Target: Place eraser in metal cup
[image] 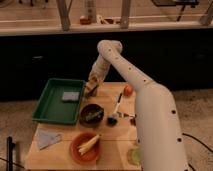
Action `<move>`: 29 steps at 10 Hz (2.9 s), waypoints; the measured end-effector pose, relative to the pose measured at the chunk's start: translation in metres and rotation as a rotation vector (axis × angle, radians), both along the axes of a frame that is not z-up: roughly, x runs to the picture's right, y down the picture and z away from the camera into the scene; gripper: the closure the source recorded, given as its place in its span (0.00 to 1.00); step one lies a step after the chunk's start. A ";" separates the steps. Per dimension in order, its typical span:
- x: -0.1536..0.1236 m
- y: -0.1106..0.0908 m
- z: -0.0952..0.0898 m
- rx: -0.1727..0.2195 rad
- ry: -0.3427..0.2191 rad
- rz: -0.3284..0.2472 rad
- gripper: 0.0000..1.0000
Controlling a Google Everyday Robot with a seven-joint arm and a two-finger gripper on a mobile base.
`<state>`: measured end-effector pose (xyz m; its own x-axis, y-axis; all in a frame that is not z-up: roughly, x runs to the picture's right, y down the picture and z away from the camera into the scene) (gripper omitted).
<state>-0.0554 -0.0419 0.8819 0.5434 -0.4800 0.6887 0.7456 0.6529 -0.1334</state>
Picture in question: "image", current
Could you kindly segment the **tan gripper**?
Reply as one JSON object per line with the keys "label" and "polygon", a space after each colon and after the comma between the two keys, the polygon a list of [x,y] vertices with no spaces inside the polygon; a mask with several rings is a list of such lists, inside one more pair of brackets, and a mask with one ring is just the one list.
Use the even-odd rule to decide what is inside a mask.
{"label": "tan gripper", "polygon": [[87,97],[95,96],[97,94],[98,86],[99,86],[98,77],[96,75],[90,75],[85,88],[85,90],[89,92],[87,94]]}

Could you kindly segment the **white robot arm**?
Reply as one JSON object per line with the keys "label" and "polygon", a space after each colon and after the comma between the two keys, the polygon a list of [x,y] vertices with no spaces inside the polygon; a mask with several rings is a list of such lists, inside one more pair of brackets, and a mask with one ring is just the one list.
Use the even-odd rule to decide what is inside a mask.
{"label": "white robot arm", "polygon": [[113,66],[136,92],[137,139],[143,171],[188,171],[187,155],[172,93],[121,56],[122,44],[102,40],[85,95],[95,94]]}

